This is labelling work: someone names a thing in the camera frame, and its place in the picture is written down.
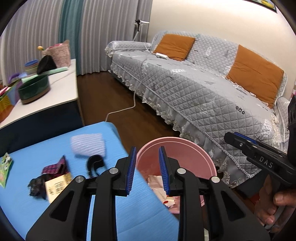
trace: pink basket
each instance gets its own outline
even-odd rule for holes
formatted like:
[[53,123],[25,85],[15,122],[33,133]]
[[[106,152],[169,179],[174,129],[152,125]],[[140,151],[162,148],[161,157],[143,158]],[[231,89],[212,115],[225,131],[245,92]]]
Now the pink basket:
[[46,50],[42,54],[51,55],[57,68],[69,67],[71,65],[70,45],[68,43],[56,44]]
[[[197,177],[209,179],[217,175],[212,159],[200,146],[179,137],[162,137],[144,145],[137,154],[136,168],[146,181],[148,175],[161,175],[158,161],[158,149],[161,146],[165,147],[168,157],[177,159],[181,167]],[[203,206],[203,196],[200,196],[200,201]],[[178,214],[179,210],[179,207],[169,208],[174,214]]]

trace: white curtain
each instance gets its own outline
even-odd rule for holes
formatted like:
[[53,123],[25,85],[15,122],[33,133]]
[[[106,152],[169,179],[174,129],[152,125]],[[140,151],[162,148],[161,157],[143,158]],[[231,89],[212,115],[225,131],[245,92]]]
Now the white curtain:
[[[2,35],[0,36],[0,48],[1,48],[1,42],[2,42]],[[3,61],[3,59],[1,58],[1,49],[0,49],[0,80],[3,80],[2,78],[2,68],[1,68],[1,61]]]
[[[81,19],[81,74],[106,71],[104,49],[112,40],[132,40],[136,18],[149,20],[152,0],[85,0]],[[147,29],[142,39],[146,40]]]
[[63,1],[28,0],[12,17],[6,27],[1,55],[5,78],[25,71],[24,64],[41,59],[38,46],[51,46],[58,41],[59,18]]

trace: teal curtain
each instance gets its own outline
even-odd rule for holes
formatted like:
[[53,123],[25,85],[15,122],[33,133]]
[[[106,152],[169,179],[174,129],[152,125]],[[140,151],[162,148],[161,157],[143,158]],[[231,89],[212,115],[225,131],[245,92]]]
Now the teal curtain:
[[59,43],[70,40],[71,59],[76,59],[77,75],[80,68],[80,27],[83,0],[64,0],[59,22]]

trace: black strap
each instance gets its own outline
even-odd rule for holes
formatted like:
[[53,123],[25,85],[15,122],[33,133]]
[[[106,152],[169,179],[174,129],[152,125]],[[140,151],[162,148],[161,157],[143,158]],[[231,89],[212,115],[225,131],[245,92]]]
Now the black strap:
[[94,170],[94,172],[97,174],[97,176],[99,176],[99,174],[97,173],[97,169],[100,167],[104,166],[104,161],[103,158],[100,155],[93,155],[91,156],[88,160],[87,160],[87,170],[88,170],[88,174],[90,177],[93,177],[92,175],[92,169]]

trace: finger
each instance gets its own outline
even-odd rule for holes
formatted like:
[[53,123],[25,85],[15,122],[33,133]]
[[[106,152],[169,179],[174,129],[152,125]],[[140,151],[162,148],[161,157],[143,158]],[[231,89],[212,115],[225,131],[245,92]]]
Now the finger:
[[296,207],[296,190],[285,190],[274,195],[274,204],[277,206]]
[[265,188],[266,190],[266,193],[268,195],[271,195],[272,194],[272,180],[271,180],[271,176],[268,175],[264,181],[264,184],[263,184],[263,187]]
[[260,206],[270,215],[275,214],[276,212],[276,205],[273,203],[272,195],[268,194],[266,191],[266,186],[261,188],[259,191],[260,196]]
[[255,206],[255,212],[254,214],[259,218],[264,224],[271,225],[275,221],[275,217],[273,215],[270,215],[268,212],[266,212],[264,209],[262,209],[262,205],[259,203]]

